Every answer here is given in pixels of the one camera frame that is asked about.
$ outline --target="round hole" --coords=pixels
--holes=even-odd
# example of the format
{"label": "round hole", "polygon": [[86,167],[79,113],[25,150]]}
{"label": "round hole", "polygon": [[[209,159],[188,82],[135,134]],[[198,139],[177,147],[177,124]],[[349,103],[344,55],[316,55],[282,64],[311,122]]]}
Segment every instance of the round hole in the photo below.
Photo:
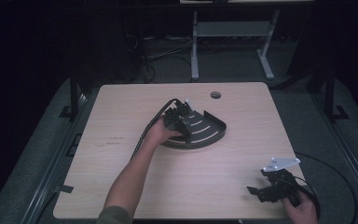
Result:
{"label": "round hole", "polygon": [[219,99],[220,97],[222,97],[222,94],[220,94],[220,92],[218,91],[213,91],[211,92],[211,97],[214,99]]}

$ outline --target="sleeve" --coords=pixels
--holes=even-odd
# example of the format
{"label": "sleeve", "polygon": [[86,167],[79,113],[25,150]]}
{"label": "sleeve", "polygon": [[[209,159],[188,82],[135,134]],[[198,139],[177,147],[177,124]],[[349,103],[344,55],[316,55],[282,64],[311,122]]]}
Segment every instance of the sleeve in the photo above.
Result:
{"label": "sleeve", "polygon": [[130,214],[122,207],[105,208],[98,216],[97,224],[131,224]]}

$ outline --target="hand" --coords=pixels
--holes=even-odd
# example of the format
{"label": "hand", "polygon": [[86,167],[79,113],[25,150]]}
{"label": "hand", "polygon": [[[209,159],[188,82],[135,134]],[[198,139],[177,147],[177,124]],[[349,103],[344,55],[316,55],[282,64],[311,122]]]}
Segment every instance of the hand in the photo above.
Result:
{"label": "hand", "polygon": [[145,136],[145,141],[158,146],[167,141],[170,137],[181,136],[177,131],[168,130],[164,125],[164,117],[160,117],[156,123],[149,129]]}
{"label": "hand", "polygon": [[282,204],[293,224],[317,224],[316,208],[313,201],[303,192],[298,191],[300,205],[293,207],[288,198],[282,199]]}

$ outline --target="person's arm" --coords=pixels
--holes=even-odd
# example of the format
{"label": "person's arm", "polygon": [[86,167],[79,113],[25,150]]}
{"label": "person's arm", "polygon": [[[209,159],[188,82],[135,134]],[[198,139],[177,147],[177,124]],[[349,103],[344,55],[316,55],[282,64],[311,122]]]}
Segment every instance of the person's arm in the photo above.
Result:
{"label": "person's arm", "polygon": [[300,205],[292,206],[288,198],[282,199],[282,204],[293,224],[318,224],[316,208],[313,201],[303,192],[298,192]]}
{"label": "person's arm", "polygon": [[156,148],[168,138],[179,135],[179,132],[166,129],[163,119],[159,119],[147,132],[138,152],[113,183],[103,208],[119,206],[124,208],[133,218],[142,196],[147,170]]}

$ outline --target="forearm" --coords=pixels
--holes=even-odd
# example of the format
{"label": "forearm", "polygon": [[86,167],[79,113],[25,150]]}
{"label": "forearm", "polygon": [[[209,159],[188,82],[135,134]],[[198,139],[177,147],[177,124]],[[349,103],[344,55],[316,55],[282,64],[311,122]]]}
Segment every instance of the forearm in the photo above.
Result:
{"label": "forearm", "polygon": [[147,170],[158,144],[145,139],[109,190],[104,207],[120,206],[133,217],[142,196]]}

